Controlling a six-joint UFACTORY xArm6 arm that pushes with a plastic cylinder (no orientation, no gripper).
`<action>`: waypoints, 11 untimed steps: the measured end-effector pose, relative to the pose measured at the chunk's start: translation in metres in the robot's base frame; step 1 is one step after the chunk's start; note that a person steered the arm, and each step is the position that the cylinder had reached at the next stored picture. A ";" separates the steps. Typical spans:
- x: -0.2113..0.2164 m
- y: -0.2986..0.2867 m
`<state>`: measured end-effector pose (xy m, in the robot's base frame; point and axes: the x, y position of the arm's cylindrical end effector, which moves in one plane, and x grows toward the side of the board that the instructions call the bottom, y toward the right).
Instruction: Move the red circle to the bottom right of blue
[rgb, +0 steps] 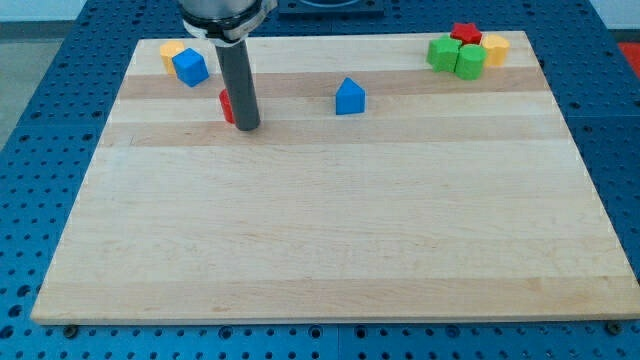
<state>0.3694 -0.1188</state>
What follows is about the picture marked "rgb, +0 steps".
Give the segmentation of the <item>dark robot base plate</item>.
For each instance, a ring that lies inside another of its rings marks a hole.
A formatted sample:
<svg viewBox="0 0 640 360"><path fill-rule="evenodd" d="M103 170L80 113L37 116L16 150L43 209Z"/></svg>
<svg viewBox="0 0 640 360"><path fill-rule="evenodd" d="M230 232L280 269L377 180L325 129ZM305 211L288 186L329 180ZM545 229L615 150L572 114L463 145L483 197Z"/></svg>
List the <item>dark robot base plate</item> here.
<svg viewBox="0 0 640 360"><path fill-rule="evenodd" d="M383 15L385 0L279 0L280 16Z"/></svg>

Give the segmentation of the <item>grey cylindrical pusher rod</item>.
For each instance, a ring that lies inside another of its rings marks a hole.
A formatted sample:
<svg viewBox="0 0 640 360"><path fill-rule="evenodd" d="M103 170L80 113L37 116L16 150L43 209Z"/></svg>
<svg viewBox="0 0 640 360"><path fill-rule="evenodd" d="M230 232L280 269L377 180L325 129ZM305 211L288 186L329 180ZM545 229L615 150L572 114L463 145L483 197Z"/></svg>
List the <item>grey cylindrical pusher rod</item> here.
<svg viewBox="0 0 640 360"><path fill-rule="evenodd" d="M236 128L240 131L257 129L261 119L246 42L217 47L216 54Z"/></svg>

